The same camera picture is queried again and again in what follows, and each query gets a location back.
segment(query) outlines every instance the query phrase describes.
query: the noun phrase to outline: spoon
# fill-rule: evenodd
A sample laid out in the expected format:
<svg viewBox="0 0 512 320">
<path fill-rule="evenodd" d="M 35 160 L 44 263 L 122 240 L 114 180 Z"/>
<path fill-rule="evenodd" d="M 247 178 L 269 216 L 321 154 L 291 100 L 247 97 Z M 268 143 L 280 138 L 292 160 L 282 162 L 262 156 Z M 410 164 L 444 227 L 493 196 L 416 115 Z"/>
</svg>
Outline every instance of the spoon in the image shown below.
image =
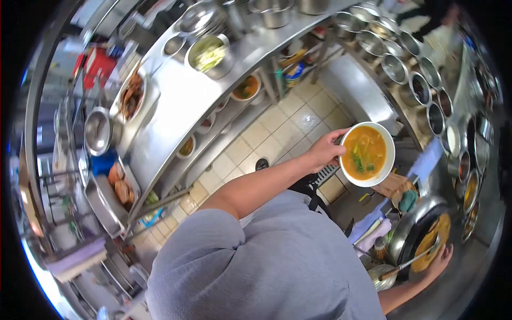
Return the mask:
<svg viewBox="0 0 512 320">
<path fill-rule="evenodd" d="M 391 277 L 392 275 L 398 273 L 399 271 L 403 270 L 405 267 L 409 266 L 411 263 L 415 262 L 416 260 L 418 260 L 420 257 L 424 256 L 425 253 L 433 253 L 437 250 L 437 248 L 439 247 L 439 243 L 441 242 L 441 236 L 439 234 L 437 234 L 437 237 L 436 237 L 436 242 L 432 245 L 432 247 L 428 248 L 427 250 L 425 250 L 423 253 L 417 255 L 416 257 L 414 257 L 413 259 L 407 261 L 406 263 L 403 263 L 401 265 L 399 265 L 398 267 L 395 267 L 389 271 L 386 271 L 384 272 L 383 274 L 381 274 L 379 276 L 379 280 L 380 281 L 383 281 L 389 277 Z"/>
</svg>

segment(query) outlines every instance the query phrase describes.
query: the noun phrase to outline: soup bowl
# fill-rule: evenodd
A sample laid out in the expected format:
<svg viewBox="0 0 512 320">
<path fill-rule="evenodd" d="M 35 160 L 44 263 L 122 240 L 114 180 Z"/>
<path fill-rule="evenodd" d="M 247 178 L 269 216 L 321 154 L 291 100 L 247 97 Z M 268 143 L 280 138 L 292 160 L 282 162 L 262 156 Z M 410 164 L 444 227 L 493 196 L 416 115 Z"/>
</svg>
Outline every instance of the soup bowl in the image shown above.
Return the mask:
<svg viewBox="0 0 512 320">
<path fill-rule="evenodd" d="M 389 133 L 389 131 L 386 130 L 386 128 L 384 128 L 382 125 L 380 125 L 376 122 L 367 121 L 367 122 L 358 123 L 358 124 L 354 125 L 352 128 L 350 128 L 350 130 L 347 133 L 345 133 L 345 135 L 343 136 L 343 139 L 342 139 L 340 145 L 343 145 L 345 143 L 346 138 L 350 136 L 350 134 L 354 131 L 354 129 L 356 129 L 357 127 L 360 127 L 360 126 L 368 126 L 370 128 L 373 128 L 373 129 L 377 130 L 380 133 L 380 135 L 382 136 L 384 143 L 386 144 L 386 159 L 384 161 L 384 165 L 379 170 L 379 172 L 377 172 L 377 174 L 375 176 L 373 176 L 367 180 L 360 180 L 360 179 L 356 179 L 356 178 L 352 177 L 347 172 L 347 169 L 343 165 L 341 156 L 338 157 L 338 161 L 339 161 L 339 166 L 342 167 L 343 173 L 345 174 L 345 176 L 347 177 L 347 179 L 350 182 L 352 182 L 353 184 L 360 186 L 360 187 L 371 187 L 371 186 L 381 183 L 388 176 L 389 172 L 391 172 L 391 169 L 393 168 L 393 164 L 395 163 L 395 143 L 393 142 L 393 138 L 391 137 L 391 134 Z"/>
</svg>

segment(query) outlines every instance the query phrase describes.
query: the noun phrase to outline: bowl of soup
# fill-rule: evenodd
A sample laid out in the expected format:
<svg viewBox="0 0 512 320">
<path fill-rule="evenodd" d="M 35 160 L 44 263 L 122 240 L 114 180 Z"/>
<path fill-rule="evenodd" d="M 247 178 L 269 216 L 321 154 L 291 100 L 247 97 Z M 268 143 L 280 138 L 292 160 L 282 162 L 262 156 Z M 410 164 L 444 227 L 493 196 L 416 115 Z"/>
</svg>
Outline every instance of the bowl of soup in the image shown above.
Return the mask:
<svg viewBox="0 0 512 320">
<path fill-rule="evenodd" d="M 239 84 L 233 92 L 231 92 L 231 99 L 235 101 L 248 101 L 251 100 L 255 95 L 260 92 L 261 79 L 258 74 L 253 73 Z M 263 100 L 263 95 L 259 95 L 257 98 L 251 101 L 251 104 L 258 104 Z"/>
<path fill-rule="evenodd" d="M 360 187 L 382 182 L 395 163 L 395 144 L 391 134 L 375 122 L 353 126 L 340 143 L 347 153 L 339 156 L 339 165 L 347 179 Z"/>
</svg>

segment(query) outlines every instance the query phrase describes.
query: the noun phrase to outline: hand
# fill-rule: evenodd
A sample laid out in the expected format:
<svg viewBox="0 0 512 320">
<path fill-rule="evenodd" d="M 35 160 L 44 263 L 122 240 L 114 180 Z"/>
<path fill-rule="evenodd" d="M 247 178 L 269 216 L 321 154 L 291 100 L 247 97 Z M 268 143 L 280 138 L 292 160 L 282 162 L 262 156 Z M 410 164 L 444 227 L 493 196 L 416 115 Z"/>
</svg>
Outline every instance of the hand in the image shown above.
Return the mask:
<svg viewBox="0 0 512 320">
<path fill-rule="evenodd" d="M 425 271 L 425 281 L 429 284 L 434 281 L 445 269 L 453 255 L 453 244 L 447 247 L 445 244 L 441 246 L 439 252 L 430 266 Z"/>
<path fill-rule="evenodd" d="M 314 143 L 314 145 L 303 154 L 311 163 L 311 173 L 317 173 L 326 165 L 338 165 L 338 156 L 342 156 L 347 149 L 342 145 L 334 144 L 334 141 L 348 132 L 350 128 L 338 129 L 330 132 Z"/>
</svg>

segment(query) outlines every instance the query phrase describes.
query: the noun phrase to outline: bowl of curry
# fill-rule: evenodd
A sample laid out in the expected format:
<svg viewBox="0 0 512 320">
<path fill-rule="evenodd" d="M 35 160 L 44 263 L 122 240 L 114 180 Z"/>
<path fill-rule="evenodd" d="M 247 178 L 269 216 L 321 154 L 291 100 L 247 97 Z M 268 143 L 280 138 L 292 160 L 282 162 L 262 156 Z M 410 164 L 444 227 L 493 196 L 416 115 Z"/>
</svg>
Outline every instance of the bowl of curry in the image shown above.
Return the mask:
<svg viewBox="0 0 512 320">
<path fill-rule="evenodd" d="M 356 124 L 343 136 L 340 145 L 347 152 L 338 157 L 339 165 L 347 179 L 360 187 L 382 182 L 395 163 L 393 138 L 375 122 Z"/>
</svg>

